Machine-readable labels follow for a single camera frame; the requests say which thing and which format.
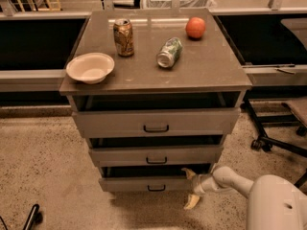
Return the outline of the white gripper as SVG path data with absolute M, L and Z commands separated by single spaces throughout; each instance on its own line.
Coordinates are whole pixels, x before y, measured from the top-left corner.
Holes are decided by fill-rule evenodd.
M 206 192 L 218 192 L 220 186 L 211 174 L 195 174 L 191 169 L 182 168 L 186 178 L 192 179 L 192 191 L 195 195 L 190 194 L 184 206 L 185 210 L 193 209 L 200 201 L 199 196 L 203 196 Z

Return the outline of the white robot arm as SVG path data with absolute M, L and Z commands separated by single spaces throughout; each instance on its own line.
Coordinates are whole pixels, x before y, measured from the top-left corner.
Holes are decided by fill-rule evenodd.
M 307 230 L 307 195 L 282 177 L 267 174 L 252 181 L 226 166 L 209 174 L 182 170 L 192 188 L 185 210 L 193 209 L 207 192 L 236 191 L 248 200 L 247 230 Z

